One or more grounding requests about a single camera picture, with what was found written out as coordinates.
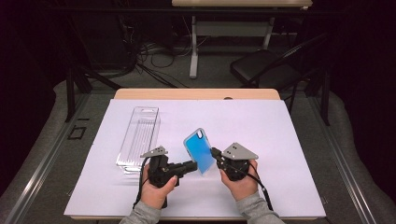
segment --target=transparent container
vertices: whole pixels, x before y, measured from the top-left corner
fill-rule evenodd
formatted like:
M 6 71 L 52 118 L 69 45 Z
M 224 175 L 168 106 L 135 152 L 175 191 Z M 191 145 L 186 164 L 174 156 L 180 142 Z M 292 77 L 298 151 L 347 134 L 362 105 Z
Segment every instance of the transparent container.
M 117 165 L 125 174 L 139 177 L 144 160 L 140 158 L 140 155 L 156 147 L 160 124 L 158 107 L 137 106 L 134 108 L 117 157 Z

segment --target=phone case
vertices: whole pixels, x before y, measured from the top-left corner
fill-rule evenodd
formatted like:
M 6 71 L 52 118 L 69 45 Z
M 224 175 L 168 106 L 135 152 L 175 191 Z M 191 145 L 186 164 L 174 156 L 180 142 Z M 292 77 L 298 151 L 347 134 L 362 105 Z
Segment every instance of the phone case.
M 197 129 L 184 140 L 184 146 L 192 160 L 197 162 L 201 175 L 204 175 L 215 162 L 205 131 L 202 128 Z

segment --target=cable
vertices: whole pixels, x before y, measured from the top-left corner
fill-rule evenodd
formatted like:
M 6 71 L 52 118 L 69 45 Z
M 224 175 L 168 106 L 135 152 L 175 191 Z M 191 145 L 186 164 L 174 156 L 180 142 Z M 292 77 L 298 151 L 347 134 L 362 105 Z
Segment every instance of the cable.
M 169 66 L 172 65 L 173 62 L 175 61 L 175 55 L 174 55 L 172 52 L 164 52 L 164 53 L 161 53 L 161 54 L 170 55 L 171 58 L 172 58 L 171 62 L 170 62 L 169 64 L 163 65 L 163 66 L 156 65 L 156 64 L 154 64 L 153 58 L 154 58 L 155 55 L 158 55 L 158 54 L 160 54 L 160 53 L 158 53 L 158 52 L 157 52 L 157 53 L 153 53 L 153 54 L 151 55 L 151 59 L 150 59 L 151 64 L 152 64 L 154 67 L 156 67 L 156 68 L 165 68 L 165 67 L 169 67 Z
M 249 166 L 251 166 L 251 167 L 253 168 L 254 172 L 256 173 L 257 177 L 258 177 L 259 180 L 260 180 L 260 176 L 259 176 L 259 173 L 257 172 L 257 169 L 256 169 L 251 163 L 249 163 Z M 267 203 L 268 203 L 268 208 L 269 208 L 271 211 L 274 211 L 273 206 L 272 206 L 272 203 L 271 203 L 271 200 L 270 200 L 270 195 L 268 194 L 267 188 L 264 186 L 264 184 L 262 183 L 261 180 L 259 181 L 259 184 L 260 184 L 260 186 L 262 187 L 262 193 L 264 194 L 265 201 L 267 201 Z
M 171 87 L 171 88 L 178 88 L 178 86 L 174 85 L 173 83 L 169 82 L 168 80 L 166 80 L 164 77 L 162 76 L 168 76 L 170 78 L 172 78 L 175 82 L 177 82 L 178 84 L 182 85 L 185 88 L 189 88 L 188 86 L 184 85 L 183 83 L 181 83 L 180 81 L 178 81 L 177 79 L 175 79 L 172 76 L 169 76 L 163 72 L 159 72 L 159 71 L 155 71 L 152 69 L 147 68 L 145 65 L 141 64 L 141 63 L 137 63 L 136 64 L 137 67 L 141 68 L 142 71 L 145 71 L 146 73 L 148 73 L 151 77 L 153 77 L 154 79 L 156 79 L 157 81 L 161 82 L 163 85 Z
M 146 157 L 143 162 L 142 162 L 142 166 L 140 167 L 140 176 L 139 176 L 139 191 L 137 192 L 137 196 L 136 196 L 136 201 L 134 202 L 134 207 L 137 205 L 137 203 L 140 201 L 140 198 L 142 197 L 142 188 L 143 185 L 146 183 L 147 179 L 145 180 L 145 182 L 142 182 L 143 180 L 143 171 L 145 169 L 145 165 L 146 162 L 148 161 L 149 157 Z
M 328 217 L 324 217 L 324 219 L 326 219 L 326 221 L 329 222 L 329 224 L 332 224 L 332 222 L 330 221 L 330 219 Z

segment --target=gray floor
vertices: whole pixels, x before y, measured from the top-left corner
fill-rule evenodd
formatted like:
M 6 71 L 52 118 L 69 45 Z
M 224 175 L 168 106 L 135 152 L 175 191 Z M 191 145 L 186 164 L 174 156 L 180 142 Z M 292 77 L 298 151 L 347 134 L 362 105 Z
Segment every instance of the gray floor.
M 284 39 L 274 38 L 270 48 L 281 51 L 285 46 Z M 239 82 L 230 75 L 229 64 L 240 55 L 234 52 L 218 54 L 209 50 L 204 53 L 203 50 L 200 54 L 197 79 L 189 78 L 190 57 L 188 56 L 176 57 L 170 66 L 162 69 L 155 68 L 150 60 L 145 62 L 145 66 L 161 70 L 191 88 L 237 88 Z M 170 58 L 161 54 L 154 55 L 153 61 L 157 65 L 171 62 Z M 124 87 L 165 88 L 163 84 L 158 83 L 146 73 L 141 73 L 138 69 L 127 76 L 112 80 Z M 91 82 L 94 91 L 90 95 L 78 95 L 79 110 L 69 124 L 64 123 L 67 111 L 65 83 L 60 83 L 55 88 L 57 100 L 49 120 L 21 170 L 0 199 L 0 223 L 7 221 L 9 223 L 17 221 L 20 223 L 94 223 L 94 221 L 75 221 L 63 215 L 69 199 L 68 194 L 77 182 L 108 102 L 114 96 L 114 91 L 109 87 L 95 80 Z M 323 199 L 328 218 L 332 223 L 340 224 L 396 223 L 394 203 L 375 185 L 359 160 L 343 103 L 337 96 L 331 95 L 330 127 L 324 126 L 318 118 L 317 107 L 317 99 L 306 98 L 300 92 L 291 118 L 319 195 Z M 73 140 L 71 128 L 74 125 L 86 128 L 80 140 Z M 49 171 L 39 173 L 37 168 L 49 168 Z M 350 172 L 350 175 L 343 175 L 345 171 Z M 37 184 L 36 190 L 29 189 L 29 181 L 37 176 L 40 176 L 43 182 Z M 362 197 L 356 199 L 354 197 L 356 192 Z M 117 220 L 100 221 L 100 223 L 117 222 Z M 287 223 L 328 222 L 318 219 L 309 222 L 287 221 Z

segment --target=sleeve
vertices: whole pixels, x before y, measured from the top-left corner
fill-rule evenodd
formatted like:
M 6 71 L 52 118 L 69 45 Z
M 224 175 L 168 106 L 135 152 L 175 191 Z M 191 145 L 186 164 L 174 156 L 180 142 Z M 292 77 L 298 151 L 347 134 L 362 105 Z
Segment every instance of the sleeve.
M 161 210 L 138 202 L 131 215 L 121 220 L 120 224 L 154 224 L 159 222 Z
M 236 206 L 241 215 L 247 219 L 247 224 L 284 224 L 278 214 L 268 208 L 267 202 L 260 197 L 258 191 L 236 202 Z

